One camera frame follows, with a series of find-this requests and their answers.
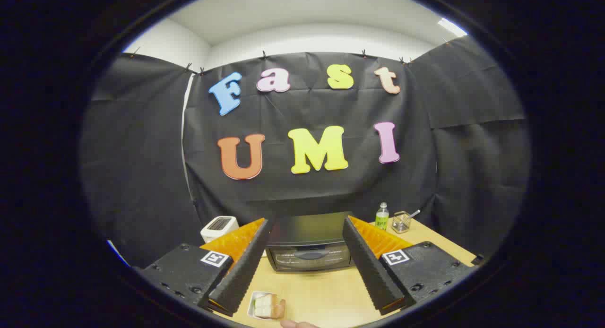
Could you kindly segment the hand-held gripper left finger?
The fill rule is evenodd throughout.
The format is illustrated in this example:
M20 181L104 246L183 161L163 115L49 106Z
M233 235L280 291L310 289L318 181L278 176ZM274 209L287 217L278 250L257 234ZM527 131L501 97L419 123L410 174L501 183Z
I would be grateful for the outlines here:
M135 271L177 302L232 316L263 255L273 218L260 218L202 246L182 243Z

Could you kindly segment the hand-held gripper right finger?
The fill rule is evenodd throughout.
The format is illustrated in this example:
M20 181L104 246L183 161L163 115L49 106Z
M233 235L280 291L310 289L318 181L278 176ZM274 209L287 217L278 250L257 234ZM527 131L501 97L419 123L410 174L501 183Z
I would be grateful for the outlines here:
M410 244L354 216L346 216L342 235L382 315L425 302L475 271L434 242Z

